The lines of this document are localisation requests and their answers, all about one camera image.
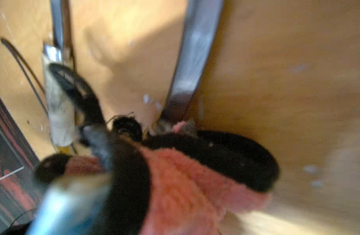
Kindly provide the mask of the pink rag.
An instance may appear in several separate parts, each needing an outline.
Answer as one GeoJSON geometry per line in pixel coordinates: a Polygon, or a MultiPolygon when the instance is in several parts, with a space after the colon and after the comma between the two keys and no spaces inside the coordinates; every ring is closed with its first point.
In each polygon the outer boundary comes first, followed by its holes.
{"type": "MultiPolygon", "coordinates": [[[[217,235],[225,212],[257,210],[269,198],[270,191],[252,190],[175,148],[145,147],[141,126],[132,119],[124,124],[116,121],[109,131],[137,147],[150,169],[150,204],[139,235],[217,235]]],[[[167,133],[196,137],[197,132],[187,122],[180,122],[167,133]]],[[[108,173],[93,155],[68,157],[64,174],[108,173]]]]}

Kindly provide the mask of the small sickle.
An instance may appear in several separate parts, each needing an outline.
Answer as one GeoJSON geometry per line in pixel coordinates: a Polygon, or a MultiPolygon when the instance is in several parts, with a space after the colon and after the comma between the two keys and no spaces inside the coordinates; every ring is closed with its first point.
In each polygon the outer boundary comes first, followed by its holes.
{"type": "Polygon", "coordinates": [[[224,1],[189,1],[179,56],[169,93],[159,117],[171,124],[187,114],[215,39],[224,1]]]}
{"type": "Polygon", "coordinates": [[[48,67],[51,63],[57,63],[74,68],[70,5],[69,1],[52,0],[50,7],[53,38],[43,42],[42,54],[50,137],[57,152],[74,154],[75,110],[48,67]]]}

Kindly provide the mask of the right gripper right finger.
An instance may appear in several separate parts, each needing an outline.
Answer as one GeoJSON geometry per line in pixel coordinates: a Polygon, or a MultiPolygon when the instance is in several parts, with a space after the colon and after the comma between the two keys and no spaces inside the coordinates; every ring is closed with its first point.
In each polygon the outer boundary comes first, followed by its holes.
{"type": "Polygon", "coordinates": [[[167,133],[143,141],[150,149],[175,148],[210,169],[260,193],[270,191],[280,177],[275,157],[262,145],[241,135],[198,131],[198,136],[167,133]]]}

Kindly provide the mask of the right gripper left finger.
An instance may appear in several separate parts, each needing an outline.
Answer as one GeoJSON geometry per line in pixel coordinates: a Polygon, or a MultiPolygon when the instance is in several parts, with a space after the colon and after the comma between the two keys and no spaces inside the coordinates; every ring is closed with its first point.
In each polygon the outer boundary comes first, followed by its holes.
{"type": "Polygon", "coordinates": [[[109,131],[97,96],[89,84],[65,65],[51,63],[49,72],[74,107],[84,114],[80,142],[90,147],[111,176],[106,200],[92,222],[91,235],[138,235],[148,213],[151,173],[140,150],[109,131]]]}

